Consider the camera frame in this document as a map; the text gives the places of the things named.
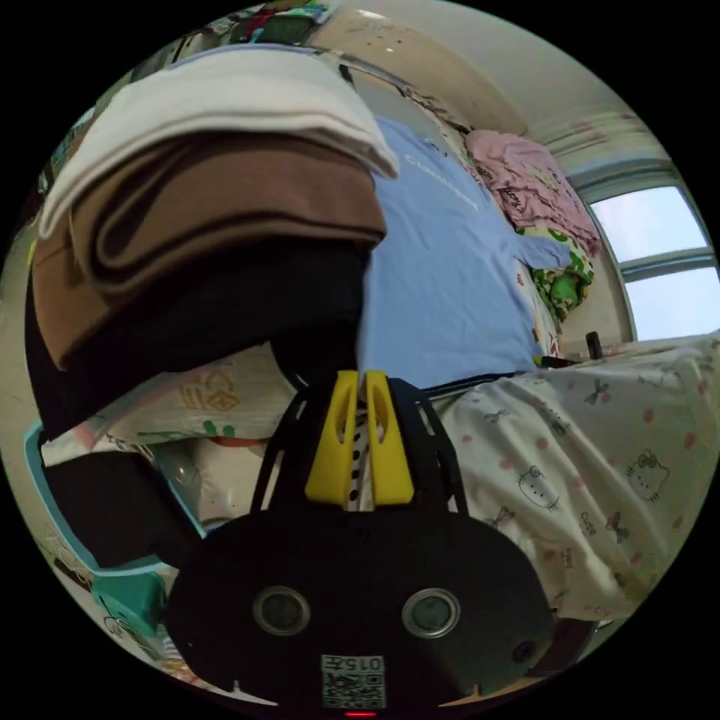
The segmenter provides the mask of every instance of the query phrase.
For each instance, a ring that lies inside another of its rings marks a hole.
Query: window
[[[645,187],[642,178],[624,179],[580,194],[594,200],[589,207],[625,281],[637,339],[720,329],[717,261],[682,184],[669,172]]]

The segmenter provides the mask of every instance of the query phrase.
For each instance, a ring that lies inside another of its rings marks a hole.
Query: hello kitty bedsheet
[[[627,617],[683,546],[720,456],[720,334],[480,385],[440,416],[471,516],[561,617]]]

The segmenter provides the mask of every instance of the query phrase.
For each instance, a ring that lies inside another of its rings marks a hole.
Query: light blue t-shirt
[[[388,234],[365,275],[359,370],[422,389],[532,370],[542,349],[515,259],[565,267],[569,251],[518,235],[456,160],[408,127],[375,119],[400,158],[400,176],[375,175]]]

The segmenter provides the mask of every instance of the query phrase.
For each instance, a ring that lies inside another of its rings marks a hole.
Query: fabric
[[[665,350],[674,350],[680,345],[688,345],[701,340],[704,335],[691,335],[688,337],[669,337],[665,340],[640,340],[631,343],[613,343],[601,345],[602,356],[610,358],[618,355],[636,356],[650,353],[662,353]],[[590,360],[590,351],[587,345],[579,352],[568,352],[565,357],[573,362],[586,362]]]
[[[360,163],[264,133],[161,143],[102,178],[70,209],[76,261],[91,285],[113,296],[231,244],[277,236],[379,242],[385,232],[373,180]]]
[[[107,434],[144,445],[184,437],[266,440],[296,395],[270,343],[183,373],[181,379],[166,373],[156,381],[135,403],[121,398],[103,409],[102,419],[93,418],[76,432],[93,445]]]
[[[203,131],[295,134],[397,175],[397,158],[372,114],[322,62],[269,49],[219,52],[160,70],[112,99],[50,190],[40,236],[48,237],[84,191],[128,158]]]
[[[192,371],[287,334],[302,338],[303,330],[322,333],[337,323],[357,323],[367,261],[367,250],[352,244],[295,239],[201,258],[159,280],[142,294],[142,302],[117,313],[63,371],[53,363],[39,326],[57,326],[85,312],[88,288],[68,284],[73,292],[43,306],[41,317],[32,292],[33,271],[25,355],[49,439],[160,373]],[[74,272],[69,253],[58,264],[61,273]],[[59,281],[64,282],[62,275]]]
[[[473,130],[466,145],[514,227],[545,223],[577,240],[590,258],[598,255],[600,234],[546,148],[495,130]]]
[[[590,284],[595,277],[593,263],[582,246],[564,232],[537,223],[527,228],[518,228],[521,235],[549,238],[568,246],[570,265],[566,268],[532,270],[532,281],[542,301],[553,318],[561,323],[571,310],[577,308],[587,297]]]
[[[542,348],[543,355],[551,358],[560,357],[563,351],[560,347],[561,335],[558,322],[535,286],[533,271],[519,260],[515,262],[515,270],[517,291],[525,298],[532,313],[532,336]]]
[[[430,389],[533,370],[543,353],[514,261],[565,266],[568,251],[518,235],[451,157],[407,127],[378,122],[402,166],[397,181],[376,179],[388,235],[365,276],[360,371]]]
[[[179,567],[199,541],[166,481],[137,453],[95,452],[44,472],[67,525],[101,568],[153,554]]]
[[[43,464],[45,467],[52,467],[60,463],[66,463],[74,460],[89,452],[139,452],[147,458],[151,457],[149,452],[138,445],[128,445],[124,442],[118,442],[115,438],[103,436],[92,448],[88,449],[84,442],[81,442],[78,436],[69,430],[54,440],[44,442],[40,448],[40,454],[43,456]]]
[[[720,457],[720,334],[479,385],[441,415],[469,511],[561,617],[627,617],[683,546]]]

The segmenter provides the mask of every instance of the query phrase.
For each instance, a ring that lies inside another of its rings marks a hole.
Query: brown towel
[[[70,210],[75,257],[106,296],[147,287],[194,257],[271,237],[376,244],[386,234],[370,173],[307,140],[199,133],[114,170]]]

